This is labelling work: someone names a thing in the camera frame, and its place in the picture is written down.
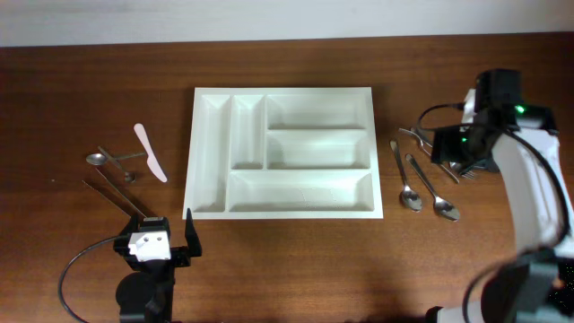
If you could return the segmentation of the steel fork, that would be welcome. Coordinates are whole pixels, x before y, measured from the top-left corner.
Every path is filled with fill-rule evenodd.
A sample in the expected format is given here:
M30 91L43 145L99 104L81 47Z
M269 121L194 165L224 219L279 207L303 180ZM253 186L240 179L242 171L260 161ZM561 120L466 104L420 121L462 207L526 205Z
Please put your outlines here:
M465 179L475 179L475 174L473 171L469 170L463 172L463 166L461 163L451 162L449 164L451 170L453 170L458 176L465 178Z
M409 136L411 136L412 138L414 138L417 143L419 148L430 158L431 157L431 153L425 148L425 142L413 131L411 130L407 130L404 128L398 128L398 131L400 133L403 134L407 134ZM442 171L444 171L456 184L460 183L460 180L458 179L458 177L451 172L449 169L446 168L446 166L444 166L443 164L435 164L437 167L439 167Z

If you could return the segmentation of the steel tablespoon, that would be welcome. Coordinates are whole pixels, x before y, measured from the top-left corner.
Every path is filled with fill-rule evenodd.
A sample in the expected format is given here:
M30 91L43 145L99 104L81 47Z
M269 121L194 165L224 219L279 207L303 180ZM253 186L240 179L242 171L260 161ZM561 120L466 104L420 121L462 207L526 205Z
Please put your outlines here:
M438 194L438 192L432 186L429 179L426 177L425 173L423 172L418 162L414 159L414 157L410 153L407 153L405 155L405 159L411 165L414 172L420 178L425 187L430 191L430 194L433 197L433 210L435 214L451 222L457 222L460 219L459 210L451 202L442 198Z
M419 196L419 194L414 190L412 190L412 188L409 185L408 178L404 170L404 165L402 163L398 142L396 141L396 139L391 139L389 141L389 145L393 152L396 165L400 173L401 180L403 182L403 188L399 194L400 200L405 207L407 207L411 211L418 213L422 210L422 199Z

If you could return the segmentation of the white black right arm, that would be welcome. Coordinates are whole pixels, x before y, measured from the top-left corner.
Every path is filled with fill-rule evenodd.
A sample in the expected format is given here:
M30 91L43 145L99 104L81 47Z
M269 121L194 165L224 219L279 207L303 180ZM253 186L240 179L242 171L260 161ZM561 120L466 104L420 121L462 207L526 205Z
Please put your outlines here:
M522 99L518 71L491 69L456 104L460 124L433 127L430 159L466 174L498 168L514 224L517 254L478 274L457 308L435 307L428 322L571 322L573 206L561 173L553 113Z

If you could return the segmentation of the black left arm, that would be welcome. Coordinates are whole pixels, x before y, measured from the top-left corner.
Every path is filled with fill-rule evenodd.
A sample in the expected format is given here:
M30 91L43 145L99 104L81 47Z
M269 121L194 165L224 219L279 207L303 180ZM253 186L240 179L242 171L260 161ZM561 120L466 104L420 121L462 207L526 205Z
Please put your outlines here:
M113 244L133 270L116 289L121 322L172 321L175 270L189 267L192 258L203 255L190 210L185 215L185 239L185 246L170 245L165 217L130 218Z

